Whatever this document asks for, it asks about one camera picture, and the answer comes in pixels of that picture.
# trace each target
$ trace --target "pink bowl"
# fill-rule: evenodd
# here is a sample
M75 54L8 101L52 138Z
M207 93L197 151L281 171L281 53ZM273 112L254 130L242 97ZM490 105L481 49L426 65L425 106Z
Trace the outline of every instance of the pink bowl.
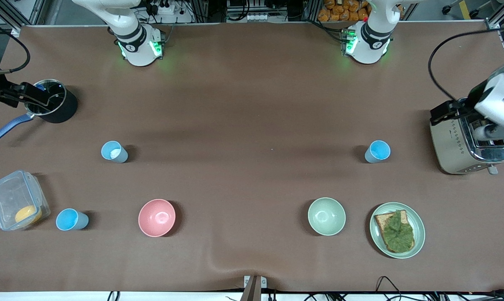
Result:
M167 234L176 221L176 212L166 200L155 199L147 202L139 212L139 227L150 237Z

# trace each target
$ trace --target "green bowl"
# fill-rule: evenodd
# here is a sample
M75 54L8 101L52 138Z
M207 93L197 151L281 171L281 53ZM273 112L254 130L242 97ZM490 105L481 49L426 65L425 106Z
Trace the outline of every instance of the green bowl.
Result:
M331 198L317 199L308 209L308 221L313 230L321 235L338 234L345 226L346 219L343 206Z
M412 228L414 228L414 247L410 251L404 253L394 253L387 249L386 243L384 242L382 235L380 234L378 224L374 219L375 215L395 212L396 210L406 210L408 223L410 223ZM378 206L378 208L371 215L369 231L371 232L371 238L373 239L374 244L377 245L380 251L384 252L384 254L390 257L397 259L407 259L418 254L425 244L425 226L423 225L421 217L412 208L406 206L405 204L397 202L389 202Z

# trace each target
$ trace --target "silver toaster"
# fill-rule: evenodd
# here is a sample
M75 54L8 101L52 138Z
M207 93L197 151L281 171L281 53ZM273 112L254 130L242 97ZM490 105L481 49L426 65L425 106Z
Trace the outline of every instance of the silver toaster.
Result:
M478 141L473 130L485 125L485 120L463 117L430 126L432 142L441 168L447 173L464 175L487 169L497 174L497 164L504 162L504 139Z

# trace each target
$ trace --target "lettuce leaf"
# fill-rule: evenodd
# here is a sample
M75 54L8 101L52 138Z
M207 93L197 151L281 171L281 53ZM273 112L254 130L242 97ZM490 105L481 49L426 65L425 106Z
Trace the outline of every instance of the lettuce leaf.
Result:
M401 211L389 218L384 228L384 242L390 250L396 253L410 251L414 241L414 229L410 224L401 223Z

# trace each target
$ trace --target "clear plastic container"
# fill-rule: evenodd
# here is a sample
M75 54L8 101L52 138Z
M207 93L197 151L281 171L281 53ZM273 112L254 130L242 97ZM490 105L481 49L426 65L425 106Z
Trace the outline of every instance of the clear plastic container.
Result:
M49 214L48 202L36 177L17 170L0 180L0 229L25 229Z

